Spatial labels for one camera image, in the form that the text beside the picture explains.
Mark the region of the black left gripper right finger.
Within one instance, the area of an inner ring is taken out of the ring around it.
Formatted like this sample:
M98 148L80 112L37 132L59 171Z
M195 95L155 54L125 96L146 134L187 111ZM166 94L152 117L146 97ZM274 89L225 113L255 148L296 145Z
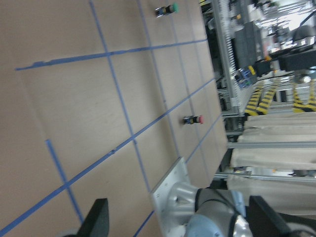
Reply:
M254 237L288 237L291 229L261 196L250 196L248 223Z

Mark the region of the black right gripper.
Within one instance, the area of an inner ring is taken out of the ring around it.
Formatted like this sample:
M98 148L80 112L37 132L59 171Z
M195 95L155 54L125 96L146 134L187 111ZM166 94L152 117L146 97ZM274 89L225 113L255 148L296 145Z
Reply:
M272 71L271 64L278 63L282 71L291 72L307 70L316 66L316 50L279 50L268 55L268 60L260 60L254 63L254 71L258 77L262 77Z

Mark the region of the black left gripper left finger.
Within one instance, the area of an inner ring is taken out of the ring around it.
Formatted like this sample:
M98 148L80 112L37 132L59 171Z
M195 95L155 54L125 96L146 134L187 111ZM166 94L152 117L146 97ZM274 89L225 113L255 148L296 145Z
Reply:
M107 198L96 199L77 237L107 237L110 230L109 206Z

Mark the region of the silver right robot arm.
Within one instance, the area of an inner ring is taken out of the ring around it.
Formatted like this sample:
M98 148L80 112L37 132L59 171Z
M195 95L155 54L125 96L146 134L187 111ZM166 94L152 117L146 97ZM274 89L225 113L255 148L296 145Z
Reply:
M261 196L249 205L237 191L176 182L162 214L168 237L314 237L302 222L287 222Z

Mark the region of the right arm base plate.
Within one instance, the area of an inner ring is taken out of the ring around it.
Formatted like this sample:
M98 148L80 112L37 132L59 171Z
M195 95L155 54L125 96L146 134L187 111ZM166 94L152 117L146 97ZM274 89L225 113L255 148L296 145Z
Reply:
M151 191L153 207L164 237L183 237L195 213L198 187L191 184L185 159L178 158Z

